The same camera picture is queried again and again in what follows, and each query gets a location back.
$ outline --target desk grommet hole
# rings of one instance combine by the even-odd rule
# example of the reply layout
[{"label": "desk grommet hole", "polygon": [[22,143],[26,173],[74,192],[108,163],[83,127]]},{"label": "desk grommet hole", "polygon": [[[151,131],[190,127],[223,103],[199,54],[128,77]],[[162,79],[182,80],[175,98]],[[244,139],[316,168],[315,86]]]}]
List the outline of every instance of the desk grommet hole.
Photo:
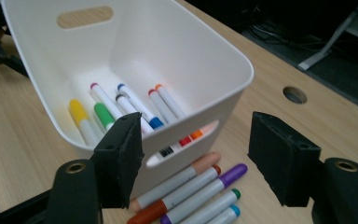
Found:
[{"label": "desk grommet hole", "polygon": [[299,88],[288,86],[282,92],[286,99],[295,104],[303,105],[307,102],[307,95]]}]

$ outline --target yellow marker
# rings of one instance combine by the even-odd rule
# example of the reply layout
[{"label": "yellow marker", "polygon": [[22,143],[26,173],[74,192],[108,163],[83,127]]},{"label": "yellow marker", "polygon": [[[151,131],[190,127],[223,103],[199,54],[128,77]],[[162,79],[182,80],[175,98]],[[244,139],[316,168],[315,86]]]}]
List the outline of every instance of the yellow marker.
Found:
[{"label": "yellow marker", "polygon": [[89,116],[83,105],[77,99],[73,99],[69,103],[69,112],[71,113],[77,128],[81,132],[86,145],[96,147],[100,142],[101,137],[99,137],[92,129]]}]

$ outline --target blue marker cap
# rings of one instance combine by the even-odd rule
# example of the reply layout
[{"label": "blue marker cap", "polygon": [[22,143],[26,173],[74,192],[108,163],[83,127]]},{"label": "blue marker cap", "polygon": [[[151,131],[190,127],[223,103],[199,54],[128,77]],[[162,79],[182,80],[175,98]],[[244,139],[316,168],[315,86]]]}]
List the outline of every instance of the blue marker cap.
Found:
[{"label": "blue marker cap", "polygon": [[158,127],[164,126],[164,124],[161,122],[161,120],[157,117],[153,117],[150,122],[150,127],[153,129],[157,129]]},{"label": "blue marker cap", "polygon": [[125,86],[123,83],[117,85],[117,90],[119,91],[122,86]]},{"label": "blue marker cap", "polygon": [[230,205],[229,207],[234,211],[234,213],[235,213],[235,215],[236,215],[237,217],[240,216],[241,210],[240,210],[239,207],[237,207],[237,206],[234,205],[234,204]]}]

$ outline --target teal marker cap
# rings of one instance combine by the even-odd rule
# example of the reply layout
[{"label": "teal marker cap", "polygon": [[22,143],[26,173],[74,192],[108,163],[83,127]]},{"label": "teal marker cap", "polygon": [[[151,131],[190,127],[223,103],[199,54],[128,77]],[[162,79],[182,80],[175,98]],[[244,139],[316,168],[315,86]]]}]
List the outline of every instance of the teal marker cap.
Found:
[{"label": "teal marker cap", "polygon": [[98,119],[100,119],[101,123],[103,124],[104,128],[106,128],[109,124],[115,122],[112,115],[107,110],[106,106],[102,103],[97,103],[94,106],[95,114],[97,114]]},{"label": "teal marker cap", "polygon": [[239,207],[237,207],[237,206],[234,205],[234,204],[230,205],[229,207],[234,211],[234,213],[235,213],[235,215],[236,215],[237,217],[240,216],[241,210],[240,210]]},{"label": "teal marker cap", "polygon": [[232,189],[231,191],[234,192],[235,196],[237,196],[237,199],[239,199],[239,198],[241,197],[241,193],[240,193],[239,190],[237,190],[237,189]]}]

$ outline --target yellow marker cap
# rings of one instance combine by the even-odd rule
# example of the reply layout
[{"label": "yellow marker cap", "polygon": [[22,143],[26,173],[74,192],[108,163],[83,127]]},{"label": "yellow marker cap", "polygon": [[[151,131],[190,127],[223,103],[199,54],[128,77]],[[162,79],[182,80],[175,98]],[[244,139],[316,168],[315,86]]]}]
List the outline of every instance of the yellow marker cap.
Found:
[{"label": "yellow marker cap", "polygon": [[80,121],[89,118],[83,105],[77,99],[71,100],[69,103],[69,110],[77,126],[79,126]]}]

